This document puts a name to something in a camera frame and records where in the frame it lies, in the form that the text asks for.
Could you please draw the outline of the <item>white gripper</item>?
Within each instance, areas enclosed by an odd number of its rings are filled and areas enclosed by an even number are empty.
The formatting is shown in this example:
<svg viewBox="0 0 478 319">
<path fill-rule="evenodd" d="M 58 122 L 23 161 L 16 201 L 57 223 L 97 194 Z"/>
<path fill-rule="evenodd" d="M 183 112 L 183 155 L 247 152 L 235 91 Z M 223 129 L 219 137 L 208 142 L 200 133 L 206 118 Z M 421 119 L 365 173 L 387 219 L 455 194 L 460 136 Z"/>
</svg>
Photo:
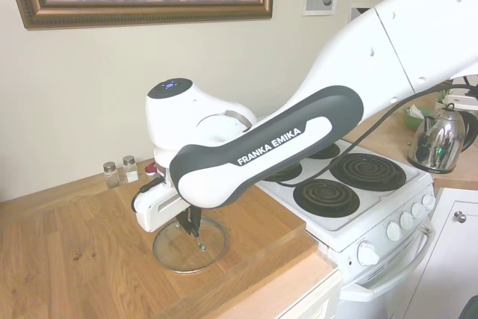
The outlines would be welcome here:
<svg viewBox="0 0 478 319">
<path fill-rule="evenodd" d="M 146 232 L 154 232 L 165 223 L 176 219 L 180 227 L 187 233 L 191 232 L 195 238 L 199 237 L 202 209 L 190 208 L 190 222 L 187 202 L 178 194 L 175 188 L 159 184 L 141 193 L 134 200 L 134 210 L 137 222 Z"/>
</svg>

